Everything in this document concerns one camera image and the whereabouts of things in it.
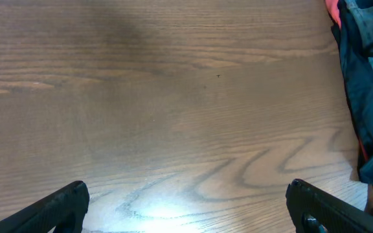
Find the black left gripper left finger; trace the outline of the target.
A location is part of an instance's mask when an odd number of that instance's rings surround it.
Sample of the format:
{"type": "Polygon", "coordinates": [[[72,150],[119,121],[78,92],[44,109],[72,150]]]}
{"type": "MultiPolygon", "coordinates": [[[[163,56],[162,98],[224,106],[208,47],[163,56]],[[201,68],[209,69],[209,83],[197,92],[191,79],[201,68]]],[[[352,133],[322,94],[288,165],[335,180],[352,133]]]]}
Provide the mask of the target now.
{"type": "Polygon", "coordinates": [[[74,181],[0,221],[0,233],[81,233],[89,206],[83,181],[74,181]]]}

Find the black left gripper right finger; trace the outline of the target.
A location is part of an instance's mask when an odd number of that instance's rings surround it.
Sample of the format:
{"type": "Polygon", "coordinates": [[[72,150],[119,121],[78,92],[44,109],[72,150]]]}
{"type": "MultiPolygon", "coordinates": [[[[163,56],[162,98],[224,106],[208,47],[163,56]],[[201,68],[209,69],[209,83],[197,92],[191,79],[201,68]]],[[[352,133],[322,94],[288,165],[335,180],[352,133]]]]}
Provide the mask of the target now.
{"type": "Polygon", "coordinates": [[[373,216],[302,179],[288,185],[286,206],[297,233],[373,233],[373,216]]]}

